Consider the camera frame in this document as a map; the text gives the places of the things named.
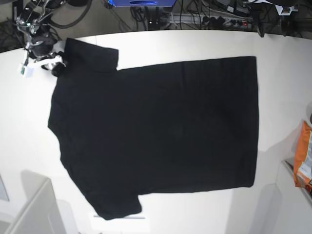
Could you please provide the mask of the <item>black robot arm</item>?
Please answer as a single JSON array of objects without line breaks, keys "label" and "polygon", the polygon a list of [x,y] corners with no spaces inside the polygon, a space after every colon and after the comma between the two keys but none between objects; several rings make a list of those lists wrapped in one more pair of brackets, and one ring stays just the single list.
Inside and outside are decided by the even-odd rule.
[{"label": "black robot arm", "polygon": [[54,45],[61,38],[48,21],[65,3],[65,0],[32,0],[17,17],[15,26],[24,34],[27,58],[40,61],[56,56]]},{"label": "black robot arm", "polygon": [[270,33],[303,38],[312,31],[310,0],[247,0],[243,6],[262,38]]}]

